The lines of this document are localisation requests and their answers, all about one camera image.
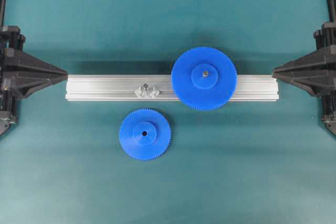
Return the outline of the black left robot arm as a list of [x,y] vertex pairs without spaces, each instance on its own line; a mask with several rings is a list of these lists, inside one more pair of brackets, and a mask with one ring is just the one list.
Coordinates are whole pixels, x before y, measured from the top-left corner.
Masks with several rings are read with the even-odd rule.
[[68,73],[23,52],[25,36],[17,26],[5,26],[6,0],[1,0],[1,135],[18,121],[18,102],[68,79]]

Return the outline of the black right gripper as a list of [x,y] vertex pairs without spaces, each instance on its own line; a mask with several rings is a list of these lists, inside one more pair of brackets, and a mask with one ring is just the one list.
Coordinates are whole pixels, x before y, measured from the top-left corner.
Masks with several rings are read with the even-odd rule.
[[327,70],[335,64],[335,22],[326,22],[313,33],[317,50],[273,70],[273,77],[298,87],[312,97],[322,97],[325,128],[335,135],[335,73],[283,73]]

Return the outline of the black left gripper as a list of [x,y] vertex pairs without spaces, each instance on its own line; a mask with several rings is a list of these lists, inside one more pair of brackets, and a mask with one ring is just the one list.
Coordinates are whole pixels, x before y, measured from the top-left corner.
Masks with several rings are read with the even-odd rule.
[[1,136],[17,123],[17,98],[28,98],[41,89],[68,79],[67,71],[21,51],[24,43],[25,36],[19,27],[1,27]]

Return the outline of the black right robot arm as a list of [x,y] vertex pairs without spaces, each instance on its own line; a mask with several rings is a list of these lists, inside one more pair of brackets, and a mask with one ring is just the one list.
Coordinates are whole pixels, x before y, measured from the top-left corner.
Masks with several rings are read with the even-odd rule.
[[316,50],[275,68],[272,76],[320,98],[325,128],[335,135],[335,0],[327,0],[329,22],[313,33]]

